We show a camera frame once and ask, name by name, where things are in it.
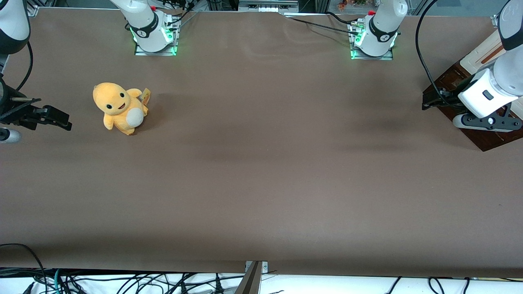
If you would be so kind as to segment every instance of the black wire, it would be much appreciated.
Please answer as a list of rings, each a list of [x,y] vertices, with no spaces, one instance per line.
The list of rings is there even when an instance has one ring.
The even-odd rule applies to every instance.
[[[154,281],[154,280],[160,278],[161,276],[163,276],[163,275],[162,275],[162,274],[157,275],[156,277],[150,279],[147,283],[145,283],[145,284],[141,284],[141,285],[138,285],[138,287],[136,288],[136,294],[138,294],[138,292],[140,292],[140,290],[142,290],[143,288],[145,288],[145,286],[147,286],[147,285],[152,285],[152,284],[151,284],[152,281]]]
[[[20,83],[20,85],[18,87],[16,87],[16,91],[20,91],[20,89],[22,89],[22,87],[25,85],[25,83],[27,82],[27,79],[29,78],[29,76],[31,75],[31,71],[32,71],[32,64],[33,64],[33,54],[32,54],[32,48],[31,48],[31,43],[29,41],[27,41],[27,49],[29,49],[29,68],[27,69],[27,73],[26,73],[26,76],[24,77],[24,79],[22,80],[22,82]]]
[[[123,285],[120,287],[120,289],[118,289],[118,291],[116,291],[116,294],[120,293],[120,291],[127,285],[127,283],[129,283],[132,279],[136,279],[138,277],[138,275],[134,275],[134,277],[128,279],[125,283],[123,283]]]
[[[62,277],[60,276],[58,276],[58,284],[60,284],[60,287],[62,288],[63,292],[65,292],[66,294],[71,294],[71,291],[66,286],[67,283],[64,283],[64,281],[62,281]]]
[[[29,42],[27,42],[27,46],[29,48],[29,52],[31,54],[31,65],[29,67],[29,72],[28,74],[26,75],[26,78],[29,77],[29,74],[31,73],[31,68],[32,68],[32,50],[31,50],[31,45],[29,45]],[[35,258],[36,262],[38,263],[38,266],[40,267],[40,271],[42,272],[42,275],[43,275],[43,279],[46,281],[46,293],[49,292],[49,289],[48,289],[48,285],[47,285],[47,279],[46,279],[46,273],[44,272],[43,270],[43,265],[42,265],[42,262],[40,261],[40,259],[38,258],[38,256],[36,255],[36,253],[31,249],[29,248],[29,246],[27,245],[24,245],[24,244],[20,244],[20,243],[5,243],[5,244],[0,244],[0,247],[3,247],[3,246],[19,246],[19,247],[23,247],[25,248],[27,251],[29,251],[29,253],[31,253],[31,255]]]
[[[394,283],[392,284],[392,287],[390,288],[389,292],[387,292],[387,293],[385,293],[385,294],[391,294],[392,291],[394,291],[394,288],[396,287],[396,284],[397,284],[397,282],[400,281],[400,279],[401,279],[401,276],[399,276],[399,277],[396,279],[396,281],[394,281]]]
[[[469,288],[470,284],[470,278],[465,278],[467,280],[467,283],[465,284],[465,288],[463,289],[463,294],[467,294],[467,289]]]
[[[243,278],[244,276],[234,276],[234,277],[225,277],[225,278],[220,278],[220,281],[222,280],[228,280],[228,279],[239,279],[239,278]],[[186,285],[194,285],[193,287],[183,291],[182,293],[180,294],[187,294],[190,290],[193,290],[194,288],[196,287],[200,287],[200,286],[203,286],[203,285],[211,285],[210,283],[216,281],[216,279],[214,280],[210,280],[210,281],[206,281],[206,282],[201,282],[201,283],[194,283],[194,284],[186,284]]]
[[[438,292],[436,292],[436,290],[434,290],[434,288],[432,287],[432,284],[431,284],[432,280],[436,280],[436,283],[438,283],[441,293],[438,293]],[[430,287],[432,292],[434,292],[434,294],[445,294],[445,291],[443,291],[443,287],[441,286],[441,283],[438,281],[437,278],[432,278],[432,277],[428,278],[428,286]]]
[[[506,280],[506,281],[511,281],[511,282],[523,282],[523,281],[520,281],[520,280],[512,280],[512,279],[508,279],[508,278],[500,278],[502,280]]]
[[[344,32],[344,33],[349,33],[349,34],[351,34],[351,35],[357,35],[357,34],[358,34],[358,33],[353,32],[353,31],[342,30],[342,29],[337,29],[337,28],[333,28],[333,27],[328,27],[328,26],[324,26],[324,25],[320,25],[320,24],[315,24],[315,23],[313,23],[313,22],[306,21],[306,20],[301,20],[301,19],[292,18],[292,17],[289,17],[289,18],[292,19],[292,20],[295,20],[295,21],[303,22],[304,24],[309,24],[309,25],[313,25],[313,26],[317,26],[317,27],[322,27],[322,28],[326,28],[326,29],[329,29],[329,30],[334,30],[334,31],[340,31],[340,32]]]
[[[425,15],[427,14],[428,10],[434,5],[434,3],[438,2],[438,0],[433,0],[432,2],[429,3],[429,5],[427,6],[427,8],[425,8],[425,10],[423,11],[422,15],[420,16],[419,18],[419,22],[418,22],[418,26],[416,27],[416,35],[415,35],[415,38],[414,38],[414,42],[416,43],[416,52],[418,54],[418,57],[419,57],[419,61],[421,61],[422,63],[422,66],[423,66],[423,69],[425,70],[425,73],[427,74],[427,77],[430,81],[430,83],[432,84],[432,87],[434,88],[434,90],[436,91],[436,93],[438,94],[438,97],[441,99],[441,101],[443,101],[445,104],[447,104],[448,106],[452,107],[452,108],[456,108],[456,106],[450,104],[444,97],[443,95],[439,92],[438,90],[438,87],[436,86],[436,83],[434,82],[434,79],[432,78],[432,75],[430,74],[430,71],[427,67],[427,64],[425,64],[425,60],[423,59],[423,56],[422,56],[422,53],[419,49],[419,28],[422,26],[422,22],[423,22],[423,19],[425,18]]]
[[[325,14],[332,15],[334,18],[336,18],[337,21],[339,21],[339,22],[341,22],[343,24],[346,24],[346,25],[350,25],[351,22],[358,20],[357,18],[353,19],[353,20],[343,20],[343,19],[339,18],[337,15],[335,15],[334,13],[330,12],[330,11],[327,11]]]
[[[184,16],[186,16],[190,11],[191,11],[191,10],[188,9],[187,11],[185,11],[184,14],[182,14],[182,16],[181,16],[180,18],[178,18],[177,20],[175,20],[175,21],[173,21],[173,22],[168,22],[167,25],[170,26],[170,25],[172,25],[172,24],[175,24],[175,23],[181,21],[181,19],[182,19]]]

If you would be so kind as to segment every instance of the brown table surface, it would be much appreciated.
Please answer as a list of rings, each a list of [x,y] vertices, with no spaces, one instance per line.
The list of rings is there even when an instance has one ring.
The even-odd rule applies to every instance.
[[[21,129],[1,145],[0,242],[33,247],[45,267],[523,274],[523,141],[481,152],[421,111],[417,21],[402,23],[392,62],[351,60],[343,33],[276,13],[198,14],[178,56],[145,57],[117,10],[41,9],[22,92],[73,130]],[[422,30],[437,77],[494,29],[427,17]],[[7,83],[27,64],[13,55]],[[104,128],[100,82],[151,90],[136,135]]]

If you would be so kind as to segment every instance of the orange plush toy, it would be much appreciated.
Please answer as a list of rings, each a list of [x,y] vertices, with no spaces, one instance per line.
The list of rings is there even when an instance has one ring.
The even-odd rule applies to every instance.
[[[101,83],[93,90],[96,106],[104,113],[104,126],[112,130],[116,126],[126,135],[134,134],[134,128],[143,122],[147,115],[147,103],[151,92],[138,89],[124,90],[117,84]]]

